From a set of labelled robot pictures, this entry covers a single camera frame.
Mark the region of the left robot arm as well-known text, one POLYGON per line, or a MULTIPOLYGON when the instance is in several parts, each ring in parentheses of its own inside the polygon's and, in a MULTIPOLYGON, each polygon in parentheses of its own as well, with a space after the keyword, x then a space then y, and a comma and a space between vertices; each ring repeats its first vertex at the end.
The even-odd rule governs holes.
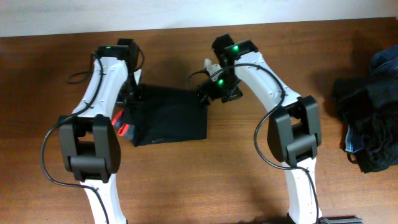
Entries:
POLYGON ((141 53, 133 39, 99 46, 83 98, 70 116, 59 119, 65 169, 86 192, 95 223, 127 222, 116 185, 121 148, 112 117, 115 106, 129 106, 140 98, 141 53))

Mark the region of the black leggings red waistband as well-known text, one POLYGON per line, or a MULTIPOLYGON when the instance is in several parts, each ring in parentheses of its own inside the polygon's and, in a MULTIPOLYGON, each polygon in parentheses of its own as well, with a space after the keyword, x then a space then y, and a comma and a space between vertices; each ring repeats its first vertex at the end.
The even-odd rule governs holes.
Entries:
POLYGON ((138 147, 205 139, 207 115, 195 91, 141 84, 111 123, 138 147))

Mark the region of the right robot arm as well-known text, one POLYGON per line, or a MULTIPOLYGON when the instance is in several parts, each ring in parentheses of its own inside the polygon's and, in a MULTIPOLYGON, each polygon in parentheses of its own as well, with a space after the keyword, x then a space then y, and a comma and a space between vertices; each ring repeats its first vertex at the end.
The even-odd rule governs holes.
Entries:
POLYGON ((320 209, 315 166, 322 134, 314 97, 289 88, 250 40, 235 43, 226 34, 215 39, 212 49, 218 63, 205 61, 210 76, 197 88, 200 103, 236 100, 243 95, 238 88, 243 82, 267 111, 254 130, 254 147, 264 162, 284 171, 289 193, 286 217, 270 223, 362 223, 356 216, 327 218, 320 209))

